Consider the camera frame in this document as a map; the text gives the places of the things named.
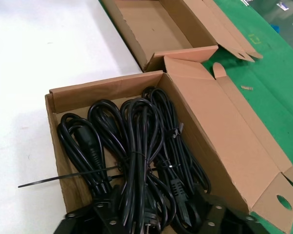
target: green mat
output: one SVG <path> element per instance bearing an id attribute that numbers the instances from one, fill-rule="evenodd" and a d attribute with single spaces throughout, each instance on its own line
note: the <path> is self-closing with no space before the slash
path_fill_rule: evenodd
<path id="1" fill-rule="evenodd" d="M 215 2 L 263 59 L 255 63 L 241 61 L 220 48 L 204 66 L 210 71 L 214 62 L 224 66 L 293 163 L 293 49 L 253 8 L 239 0 Z M 253 90 L 243 90 L 241 85 Z M 267 221 L 259 221 L 270 233 L 283 233 Z"/>

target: white table surface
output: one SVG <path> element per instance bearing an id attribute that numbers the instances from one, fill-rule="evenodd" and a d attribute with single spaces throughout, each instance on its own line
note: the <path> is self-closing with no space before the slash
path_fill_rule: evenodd
<path id="1" fill-rule="evenodd" d="M 97 0 L 0 0 L 0 234 L 50 234 L 65 214 L 49 89 L 140 73 Z"/>

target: cardboard box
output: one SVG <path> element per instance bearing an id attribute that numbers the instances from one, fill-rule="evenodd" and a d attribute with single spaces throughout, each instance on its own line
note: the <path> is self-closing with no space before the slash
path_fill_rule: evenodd
<path id="1" fill-rule="evenodd" d="M 46 106 L 58 174 L 76 172 L 56 133 L 64 113 L 86 117 L 89 106 L 97 100 L 111 99 L 121 105 L 128 98 L 139 96 L 146 87 L 158 86 L 175 104 L 178 118 L 184 123 L 184 140 L 208 174 L 212 194 L 224 197 L 231 207 L 256 212 L 289 233 L 293 222 L 293 187 L 218 80 L 199 62 L 165 57 L 165 63 L 168 74 L 149 72 L 50 90 Z M 108 152 L 106 164 L 116 164 Z M 109 171 L 110 175 L 114 173 L 116 169 Z M 91 202 L 82 178 L 63 179 L 60 184 L 68 212 Z M 278 201 L 278 195 L 290 203 L 291 210 Z"/>
<path id="2" fill-rule="evenodd" d="M 261 142 L 267 153 L 277 165 L 281 173 L 293 183 L 293 164 L 290 162 L 284 151 L 275 141 L 269 130 L 253 111 L 244 96 L 227 76 L 224 67 L 220 63 L 213 66 L 214 76 L 226 95 L 238 109 L 249 127 L 252 129 L 258 140 Z"/>
<path id="3" fill-rule="evenodd" d="M 143 71 L 163 70 L 164 56 L 208 60 L 217 44 L 239 59 L 262 57 L 212 0 L 101 1 Z"/>

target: black power cord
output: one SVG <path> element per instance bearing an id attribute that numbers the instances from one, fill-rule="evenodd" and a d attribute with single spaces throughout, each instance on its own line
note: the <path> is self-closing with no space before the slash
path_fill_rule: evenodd
<path id="1" fill-rule="evenodd" d="M 183 125 L 179 124 L 174 104 L 167 94 L 160 88 L 148 87 L 142 97 L 156 106 L 163 120 L 165 143 L 156 162 L 164 168 L 159 171 L 160 180 L 170 187 L 176 200 L 177 215 L 173 226 L 184 233 L 196 233 L 201 221 L 197 219 L 198 211 L 188 200 L 193 197 L 197 183 L 210 193 L 210 181 L 181 136 Z"/>
<path id="2" fill-rule="evenodd" d="M 112 187 L 107 171 L 102 170 L 106 167 L 103 145 L 93 125 L 88 120 L 69 113 L 62 116 L 57 133 L 70 161 L 80 173 L 100 170 L 82 175 L 91 195 L 95 197 L 110 192 Z"/>
<path id="3" fill-rule="evenodd" d="M 145 98 L 123 103 L 94 103 L 88 111 L 108 148 L 122 163 L 124 184 L 120 216 L 128 231 L 162 231 L 173 220 L 176 203 L 170 189 L 152 174 L 151 163 L 164 144 L 164 126 L 157 108 Z"/>

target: box hole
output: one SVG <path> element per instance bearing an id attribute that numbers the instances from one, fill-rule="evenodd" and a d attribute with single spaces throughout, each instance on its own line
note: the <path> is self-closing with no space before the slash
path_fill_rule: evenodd
<path id="1" fill-rule="evenodd" d="M 286 200 L 283 196 L 281 195 L 276 195 L 277 200 L 287 209 L 287 210 L 292 210 L 292 206 L 290 205 L 290 203 L 288 202 L 288 200 Z"/>

